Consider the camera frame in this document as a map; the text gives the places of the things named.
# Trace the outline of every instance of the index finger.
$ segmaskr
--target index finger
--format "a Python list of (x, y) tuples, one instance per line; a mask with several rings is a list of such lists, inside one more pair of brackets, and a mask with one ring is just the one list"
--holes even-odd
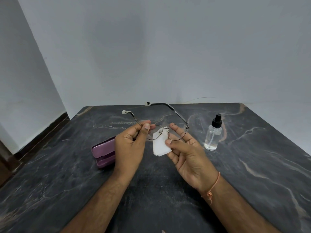
[[(175, 125), (175, 123), (170, 123), (170, 128), (173, 129), (178, 135), (183, 136), (185, 133), (185, 130), (180, 128), (179, 126)], [(191, 139), (194, 139), (192, 135), (190, 135), (188, 132), (182, 137), (182, 139), (187, 142), (190, 141)]]
[[(145, 123), (149, 123), (151, 124), (151, 121), (150, 120), (146, 120), (146, 121), (143, 121), (143, 122), (140, 122), (141, 125), (144, 125)], [(135, 125), (125, 129), (122, 134), (123, 135), (130, 135), (132, 138), (135, 138), (138, 134), (138, 132), (140, 131), (140, 129), (142, 128), (142, 126), (139, 125), (138, 123), (136, 123)]]

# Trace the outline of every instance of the clear plastic bottle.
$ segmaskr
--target clear plastic bottle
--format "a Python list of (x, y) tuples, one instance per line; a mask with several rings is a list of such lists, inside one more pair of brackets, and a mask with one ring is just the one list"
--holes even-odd
[(221, 124), (221, 114), (216, 114), (216, 117), (213, 119), (212, 124), (208, 127), (204, 142), (204, 147), (206, 149), (215, 150), (217, 148), (218, 142), (221, 138)]

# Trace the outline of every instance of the white tissue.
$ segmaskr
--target white tissue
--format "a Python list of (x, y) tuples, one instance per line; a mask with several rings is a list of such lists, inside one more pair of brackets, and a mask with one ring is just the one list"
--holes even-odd
[[(158, 136), (158, 132), (161, 131), (159, 129), (157, 132), (153, 134), (153, 139), (155, 139)], [(171, 148), (169, 148), (166, 144), (165, 141), (169, 138), (169, 135), (167, 134), (167, 129), (164, 129), (160, 137), (152, 141), (153, 145), (153, 154), (156, 156), (162, 156), (165, 155), (169, 152), (171, 152)]]

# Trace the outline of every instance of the gray wall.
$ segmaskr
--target gray wall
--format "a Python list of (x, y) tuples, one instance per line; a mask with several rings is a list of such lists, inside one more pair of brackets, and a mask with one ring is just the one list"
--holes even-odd
[(19, 2), (70, 117), (146, 100), (311, 100), (311, 0)]
[(12, 152), (65, 112), (17, 0), (0, 0), (0, 140)]

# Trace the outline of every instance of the person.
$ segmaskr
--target person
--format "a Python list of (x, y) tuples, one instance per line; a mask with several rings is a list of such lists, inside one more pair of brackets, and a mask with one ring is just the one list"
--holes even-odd
[[(142, 160), (150, 124), (151, 121), (145, 121), (142, 127), (133, 125), (116, 136), (113, 174), (65, 226), (63, 233), (105, 232)], [(167, 155), (177, 171), (205, 199), (228, 232), (279, 232), (220, 175), (189, 133), (183, 141), (165, 143), (172, 149)]]

